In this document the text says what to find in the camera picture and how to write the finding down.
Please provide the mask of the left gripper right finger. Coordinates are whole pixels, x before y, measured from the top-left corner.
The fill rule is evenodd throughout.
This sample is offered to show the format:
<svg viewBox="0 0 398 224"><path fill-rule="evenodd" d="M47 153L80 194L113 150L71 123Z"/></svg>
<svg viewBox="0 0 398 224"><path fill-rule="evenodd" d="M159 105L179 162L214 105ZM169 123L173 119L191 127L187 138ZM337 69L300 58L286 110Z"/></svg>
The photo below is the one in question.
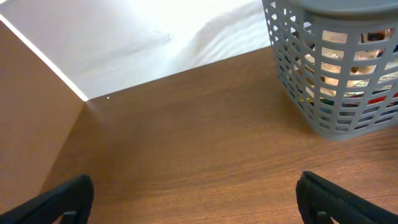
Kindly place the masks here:
<svg viewBox="0 0 398 224"><path fill-rule="evenodd" d="M397 223L397 215L310 171L302 172L296 198L304 224Z"/></svg>

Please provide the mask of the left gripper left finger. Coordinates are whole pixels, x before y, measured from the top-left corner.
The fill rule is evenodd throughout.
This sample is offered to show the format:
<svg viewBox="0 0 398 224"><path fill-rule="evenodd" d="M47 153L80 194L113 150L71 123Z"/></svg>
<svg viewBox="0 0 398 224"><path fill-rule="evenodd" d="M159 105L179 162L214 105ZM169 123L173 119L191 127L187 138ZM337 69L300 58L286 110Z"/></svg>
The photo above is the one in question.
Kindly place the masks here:
<svg viewBox="0 0 398 224"><path fill-rule="evenodd" d="M87 174L75 177L1 214L1 223L88 223L94 187Z"/></svg>

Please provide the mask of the orange spaghetti packet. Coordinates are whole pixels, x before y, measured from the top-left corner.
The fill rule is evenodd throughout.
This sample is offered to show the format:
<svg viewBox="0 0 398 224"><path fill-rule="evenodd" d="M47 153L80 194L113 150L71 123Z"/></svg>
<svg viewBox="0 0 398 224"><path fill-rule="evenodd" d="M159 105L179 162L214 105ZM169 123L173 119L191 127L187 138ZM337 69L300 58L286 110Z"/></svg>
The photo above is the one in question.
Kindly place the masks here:
<svg viewBox="0 0 398 224"><path fill-rule="evenodd" d="M391 107L391 106L397 105L397 97L398 97L398 93L395 93L394 96L392 97L392 101L387 105L387 107ZM369 100L368 104L372 105L372 104L375 104L375 103L383 102L385 99L386 99L386 96L375 98L375 99Z"/></svg>

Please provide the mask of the beige flour bag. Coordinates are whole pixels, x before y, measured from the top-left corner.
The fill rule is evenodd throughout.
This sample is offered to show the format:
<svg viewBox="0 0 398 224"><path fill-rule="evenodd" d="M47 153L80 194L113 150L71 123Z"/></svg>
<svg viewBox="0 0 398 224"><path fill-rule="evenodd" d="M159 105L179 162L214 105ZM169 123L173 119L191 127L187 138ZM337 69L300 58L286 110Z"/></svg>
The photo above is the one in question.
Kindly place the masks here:
<svg viewBox="0 0 398 224"><path fill-rule="evenodd" d="M388 57L387 47L377 44L388 44L393 35L393 28L363 32L354 46L367 48L348 52L348 34L324 30L322 43L326 46L305 42L312 51L303 57L305 70L319 76L320 93L328 96L336 96L337 88L343 86L347 89L345 98L360 97L371 82L376 84L374 94L390 90L397 81L397 47L392 51L393 58L382 64L381 60Z"/></svg>

